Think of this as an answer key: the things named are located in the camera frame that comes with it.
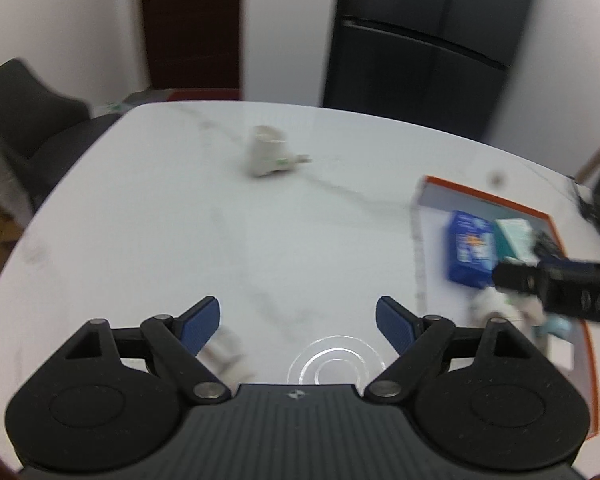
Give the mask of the white cube charger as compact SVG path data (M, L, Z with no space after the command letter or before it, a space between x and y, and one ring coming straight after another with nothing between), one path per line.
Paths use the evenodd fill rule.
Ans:
M501 292L495 287L480 290L471 300L472 320L484 326L491 318L505 318L518 330L541 326L546 322L542 304L535 296L520 292Z

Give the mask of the light blue small bottle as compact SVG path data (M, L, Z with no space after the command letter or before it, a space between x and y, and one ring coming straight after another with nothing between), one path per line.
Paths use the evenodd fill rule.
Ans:
M536 336L545 338L548 335L562 340L569 340L573 330L572 321L566 316L548 313L544 323L535 327Z

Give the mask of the white rectangular charger box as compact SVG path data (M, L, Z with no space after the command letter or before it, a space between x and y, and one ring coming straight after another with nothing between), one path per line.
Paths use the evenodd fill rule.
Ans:
M257 377L241 339L228 328L220 327L215 332L198 353L198 359L231 391Z

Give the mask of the orange white cardboard box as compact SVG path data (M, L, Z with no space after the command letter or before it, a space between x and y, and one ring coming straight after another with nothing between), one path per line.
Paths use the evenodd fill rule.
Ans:
M512 200L486 193L470 186L439 177L423 177L411 201L411 239L414 243L416 280L416 313L441 314L460 326L478 327L471 300L476 290L446 280L445 228L456 210L470 212L485 220L522 218L533 229L548 235L556 243L558 252L566 254L554 220L549 214L523 206ZM600 393L597 363L592 335L583 321L573 321L565 342L557 342L553 336L537 336L528 321L516 322L522 333L542 353L556 364L565 377L584 396L590 411L588 439L597 437L600 431Z

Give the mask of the black USB charger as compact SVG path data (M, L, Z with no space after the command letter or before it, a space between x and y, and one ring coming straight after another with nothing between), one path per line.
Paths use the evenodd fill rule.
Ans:
M564 258L562 249L544 231L533 232L532 250L539 260Z

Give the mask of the teal white carton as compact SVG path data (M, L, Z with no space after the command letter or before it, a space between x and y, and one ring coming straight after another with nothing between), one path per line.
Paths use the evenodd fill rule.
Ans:
M535 231L528 220L497 219L494 221L494 235L499 261L516 260L526 264L539 262L534 252Z

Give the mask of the blue tin case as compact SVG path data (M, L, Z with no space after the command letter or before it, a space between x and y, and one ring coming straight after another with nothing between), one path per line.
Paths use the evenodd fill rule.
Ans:
M455 210L445 231L446 278L473 288L493 285L497 263L493 224Z

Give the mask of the white round plug adapter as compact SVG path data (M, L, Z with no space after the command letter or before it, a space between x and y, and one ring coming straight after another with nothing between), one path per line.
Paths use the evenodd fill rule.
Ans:
M286 133L280 129L265 125L253 129L247 152L247 169L252 177L292 171L311 161L309 155L290 151Z

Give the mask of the white green plastic bag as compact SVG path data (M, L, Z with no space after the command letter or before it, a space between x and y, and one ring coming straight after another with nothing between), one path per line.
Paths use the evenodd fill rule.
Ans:
M110 114L124 115L132 110L133 105L125 102L108 102L102 105L94 106L92 109L93 117L100 117Z

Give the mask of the red door mat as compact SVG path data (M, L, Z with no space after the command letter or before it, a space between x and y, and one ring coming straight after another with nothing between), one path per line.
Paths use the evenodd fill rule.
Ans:
M176 89L166 98L167 102L183 101L240 101L239 89L186 88Z

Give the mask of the dark grey chair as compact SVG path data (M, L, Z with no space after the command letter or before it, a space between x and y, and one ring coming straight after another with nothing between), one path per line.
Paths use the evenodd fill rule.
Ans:
M48 88L21 58L0 66L0 153L34 210L120 118L92 116L85 102Z

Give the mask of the black refrigerator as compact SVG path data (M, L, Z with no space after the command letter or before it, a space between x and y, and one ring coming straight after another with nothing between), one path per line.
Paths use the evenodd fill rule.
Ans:
M480 141L533 0L337 0L325 107Z

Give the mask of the dark brown door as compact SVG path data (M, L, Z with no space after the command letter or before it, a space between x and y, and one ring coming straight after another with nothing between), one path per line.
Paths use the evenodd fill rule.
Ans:
M241 0L140 2L152 88L240 88Z

